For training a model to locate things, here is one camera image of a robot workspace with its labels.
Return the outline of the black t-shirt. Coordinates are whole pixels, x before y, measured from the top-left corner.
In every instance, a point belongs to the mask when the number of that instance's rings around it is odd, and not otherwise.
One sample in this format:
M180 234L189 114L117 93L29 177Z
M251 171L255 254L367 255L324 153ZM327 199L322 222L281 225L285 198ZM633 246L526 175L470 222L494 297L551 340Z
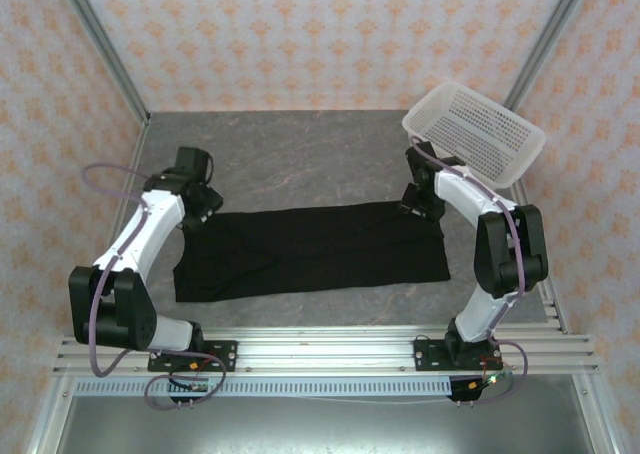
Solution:
M451 278L440 225L396 201L220 213L183 236L179 303Z

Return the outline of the aluminium frame post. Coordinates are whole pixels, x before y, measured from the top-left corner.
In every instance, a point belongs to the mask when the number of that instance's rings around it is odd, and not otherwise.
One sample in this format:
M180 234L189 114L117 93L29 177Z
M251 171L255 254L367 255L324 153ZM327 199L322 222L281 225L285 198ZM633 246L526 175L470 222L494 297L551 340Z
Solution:
M558 0L556 2L503 103L506 109L515 112L522 104L580 1Z
M69 2L76 11L84 30L91 38L97 51L102 57L129 108L143 125L148 125L151 113L145 106L141 95L134 85L132 78L130 77L91 1L69 0Z

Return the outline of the grey metal lower panel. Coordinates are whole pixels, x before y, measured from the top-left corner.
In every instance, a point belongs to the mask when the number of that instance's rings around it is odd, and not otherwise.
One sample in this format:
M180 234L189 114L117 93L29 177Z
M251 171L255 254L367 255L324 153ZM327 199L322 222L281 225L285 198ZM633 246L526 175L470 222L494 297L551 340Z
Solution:
M218 398L159 412L136 398L76 398L56 454L594 454L575 410L546 399Z

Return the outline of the white perforated plastic basket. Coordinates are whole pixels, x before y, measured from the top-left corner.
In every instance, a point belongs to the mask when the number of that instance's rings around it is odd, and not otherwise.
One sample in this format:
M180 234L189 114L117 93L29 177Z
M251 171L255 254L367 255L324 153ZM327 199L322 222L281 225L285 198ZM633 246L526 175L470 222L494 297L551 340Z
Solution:
M405 115L410 136L456 156L492 189L507 189L541 153L545 133L474 90L446 82L432 89Z

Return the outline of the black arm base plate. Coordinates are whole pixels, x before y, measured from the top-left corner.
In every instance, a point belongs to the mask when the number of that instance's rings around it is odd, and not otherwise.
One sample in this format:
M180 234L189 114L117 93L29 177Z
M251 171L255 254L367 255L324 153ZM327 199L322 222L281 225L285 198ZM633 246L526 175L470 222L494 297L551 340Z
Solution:
M151 354L147 370L156 373L234 372L238 357L235 340L205 340L201 346L191 346L187 351L162 351Z
M499 371L504 364L497 348L487 341L458 342L447 339L416 338L413 359L417 371Z

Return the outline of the aluminium mounting rail beam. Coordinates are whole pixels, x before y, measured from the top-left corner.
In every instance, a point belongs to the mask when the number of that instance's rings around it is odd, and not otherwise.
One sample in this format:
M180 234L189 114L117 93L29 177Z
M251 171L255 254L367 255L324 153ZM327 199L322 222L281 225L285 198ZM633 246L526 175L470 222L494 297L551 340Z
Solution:
M413 341L441 339L446 327L236 327L208 329L207 340L238 342L238 376L389 375L415 371ZM519 344L531 374L574 374L599 370L603 362L587 335L568 334L558 322L503 324L502 342Z

